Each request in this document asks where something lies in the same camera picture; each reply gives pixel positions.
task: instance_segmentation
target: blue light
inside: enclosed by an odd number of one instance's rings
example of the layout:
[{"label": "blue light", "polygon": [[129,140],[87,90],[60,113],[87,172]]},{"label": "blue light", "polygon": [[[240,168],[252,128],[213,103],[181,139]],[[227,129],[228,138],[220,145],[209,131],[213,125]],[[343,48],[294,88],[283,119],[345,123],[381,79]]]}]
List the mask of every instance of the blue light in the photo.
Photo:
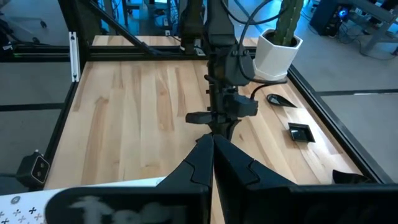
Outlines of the blue light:
[{"label": "blue light", "polygon": [[347,9],[342,9],[340,12],[338,12],[338,17],[340,17],[341,19],[346,17],[348,14],[348,10]]}]

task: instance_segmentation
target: white flower pot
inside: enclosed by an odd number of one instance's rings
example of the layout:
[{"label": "white flower pot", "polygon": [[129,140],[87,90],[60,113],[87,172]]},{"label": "white flower pot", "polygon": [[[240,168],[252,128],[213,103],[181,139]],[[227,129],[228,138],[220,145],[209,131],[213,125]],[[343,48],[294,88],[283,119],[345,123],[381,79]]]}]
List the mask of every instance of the white flower pot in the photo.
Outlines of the white flower pot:
[{"label": "white flower pot", "polygon": [[285,78],[287,69],[303,42],[294,35],[297,43],[294,47],[274,45],[265,38],[266,34],[274,31],[275,29],[268,28],[259,36],[256,58],[253,60],[255,74],[268,81]]}]

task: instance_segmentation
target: cactus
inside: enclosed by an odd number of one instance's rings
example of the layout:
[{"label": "cactus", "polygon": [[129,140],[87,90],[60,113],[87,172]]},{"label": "cactus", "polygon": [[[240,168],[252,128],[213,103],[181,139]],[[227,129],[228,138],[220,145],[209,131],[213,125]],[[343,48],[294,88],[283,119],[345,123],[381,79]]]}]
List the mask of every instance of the cactus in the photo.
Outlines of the cactus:
[{"label": "cactus", "polygon": [[286,11],[279,17],[272,43],[281,46],[290,46],[294,36],[294,30],[300,19],[300,12],[304,0],[283,0],[280,10]]}]

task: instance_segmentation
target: black object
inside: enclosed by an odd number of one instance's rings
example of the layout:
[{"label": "black object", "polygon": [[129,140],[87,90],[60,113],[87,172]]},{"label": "black object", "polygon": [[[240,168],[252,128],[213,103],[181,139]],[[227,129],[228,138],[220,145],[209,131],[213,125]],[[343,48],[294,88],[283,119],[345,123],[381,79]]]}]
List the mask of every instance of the black object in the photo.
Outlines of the black object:
[{"label": "black object", "polygon": [[359,174],[349,174],[333,170],[333,181],[335,184],[367,184],[375,181]]},{"label": "black object", "polygon": [[42,187],[50,171],[50,164],[38,152],[25,156],[19,165],[16,178],[25,187]]},{"label": "black object", "polygon": [[203,33],[202,4],[203,0],[190,1],[181,13],[181,47],[187,55],[196,54],[195,41],[200,39]]},{"label": "black object", "polygon": [[210,112],[189,113],[185,121],[207,124],[212,134],[220,134],[231,140],[235,126],[240,122],[238,118],[256,115],[258,102],[238,93],[238,86],[249,83],[239,69],[239,56],[249,78],[254,77],[254,69],[248,51],[245,48],[242,52],[238,51],[233,24],[221,1],[208,2],[203,41],[209,56],[205,79],[209,82],[207,92],[210,95]]},{"label": "black object", "polygon": [[268,103],[275,105],[275,106],[288,106],[297,108],[293,103],[291,103],[288,99],[280,96],[278,94],[268,94],[267,95]]},{"label": "black object", "polygon": [[307,124],[289,123],[289,131],[294,141],[315,142],[310,126]]},{"label": "black object", "polygon": [[210,223],[213,164],[226,224],[397,223],[398,185],[296,185],[220,135],[203,136],[156,187],[58,193],[48,223]]},{"label": "black object", "polygon": [[311,18],[310,25],[319,35],[335,36],[345,19],[339,16],[339,12],[349,12],[351,7],[352,5],[344,0],[321,1]]}]

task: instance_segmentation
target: desk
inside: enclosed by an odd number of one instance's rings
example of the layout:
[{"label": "desk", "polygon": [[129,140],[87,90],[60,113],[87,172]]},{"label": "desk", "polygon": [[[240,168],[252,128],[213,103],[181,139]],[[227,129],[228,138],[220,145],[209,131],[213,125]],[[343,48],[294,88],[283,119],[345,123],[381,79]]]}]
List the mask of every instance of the desk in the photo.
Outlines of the desk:
[{"label": "desk", "polygon": [[[149,45],[178,44],[171,37],[140,37]],[[245,45],[255,45],[246,39]],[[95,45],[130,45],[98,36]],[[205,111],[206,61],[88,62],[60,139],[46,189],[170,174],[205,125],[187,124],[188,112]],[[249,95],[257,87],[240,88]],[[269,93],[298,108],[271,106]],[[298,184],[330,184],[331,171],[359,173],[351,159],[290,82],[258,92],[257,116],[244,118],[232,142],[265,166]],[[310,125],[316,143],[291,140],[288,122]],[[212,223],[223,223],[213,184]]]}]

